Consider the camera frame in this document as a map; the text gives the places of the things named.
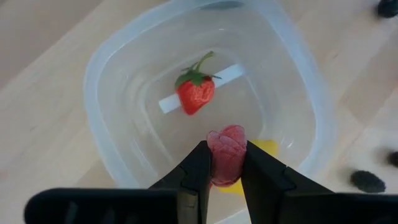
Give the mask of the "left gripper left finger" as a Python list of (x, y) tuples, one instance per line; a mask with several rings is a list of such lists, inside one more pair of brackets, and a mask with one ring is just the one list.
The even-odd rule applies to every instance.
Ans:
[(147, 189), (44, 190), (26, 203), (25, 224), (205, 224), (211, 159), (201, 141)]

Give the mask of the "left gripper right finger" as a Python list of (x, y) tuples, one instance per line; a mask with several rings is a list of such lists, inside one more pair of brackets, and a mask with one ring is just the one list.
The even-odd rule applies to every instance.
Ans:
[(335, 193), (252, 142), (241, 183), (252, 224), (398, 224), (398, 195)]

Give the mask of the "yellow toy lemon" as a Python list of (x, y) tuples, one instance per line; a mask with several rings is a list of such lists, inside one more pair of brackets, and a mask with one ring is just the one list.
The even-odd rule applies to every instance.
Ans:
[[(259, 149), (262, 151), (270, 154), (271, 156), (278, 158), (279, 155), (279, 145), (272, 140), (260, 140), (260, 139), (254, 139), (251, 140), (251, 142), (257, 146)], [(229, 187), (217, 187), (217, 189), (221, 193), (226, 193), (226, 194), (236, 194), (243, 196), (244, 195), (244, 190), (243, 190), (243, 185), (241, 183), (241, 179), (239, 179), (237, 182), (235, 182), (233, 185), (230, 185)]]

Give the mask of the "pink toy raspberry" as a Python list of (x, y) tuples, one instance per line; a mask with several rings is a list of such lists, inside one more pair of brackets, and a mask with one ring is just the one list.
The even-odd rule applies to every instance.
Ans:
[(229, 187), (241, 176), (248, 140), (240, 125), (230, 125), (221, 131), (210, 131), (206, 143), (212, 154), (211, 183)]

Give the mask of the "clear plastic tupperware container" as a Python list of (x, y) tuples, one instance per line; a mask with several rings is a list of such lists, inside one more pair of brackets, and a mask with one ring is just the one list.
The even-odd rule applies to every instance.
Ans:
[[(187, 115), (175, 92), (200, 70), (212, 100)], [(278, 158), (314, 178), (328, 162), (335, 123), (326, 85), (292, 21), (274, 0), (171, 0), (105, 41), (85, 74), (85, 108), (105, 167), (122, 188), (147, 188), (210, 131), (238, 124), (272, 140)]]

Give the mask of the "black toy blackberry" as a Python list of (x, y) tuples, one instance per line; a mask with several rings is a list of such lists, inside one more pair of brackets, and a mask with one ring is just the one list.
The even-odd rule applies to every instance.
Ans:
[(366, 170), (356, 170), (350, 175), (350, 183), (357, 189), (370, 193), (383, 193), (386, 190), (386, 184), (378, 176)]

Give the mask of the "red strawberry with green stem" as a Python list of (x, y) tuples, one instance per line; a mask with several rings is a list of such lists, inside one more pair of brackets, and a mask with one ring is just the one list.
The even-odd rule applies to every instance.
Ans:
[(175, 92), (187, 115), (194, 115), (209, 103), (215, 94), (213, 79), (221, 79), (221, 77), (206, 74), (200, 70), (203, 62), (214, 54), (213, 51), (210, 51), (190, 67), (184, 68), (182, 74), (175, 81)]

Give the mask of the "dark cherry with stem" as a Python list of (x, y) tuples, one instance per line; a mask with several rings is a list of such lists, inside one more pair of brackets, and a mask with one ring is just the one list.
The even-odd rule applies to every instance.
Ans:
[(392, 151), (387, 155), (387, 161), (390, 165), (398, 168), (398, 151)]
[(380, 0), (377, 5), (379, 17), (392, 18), (398, 15), (398, 0)]

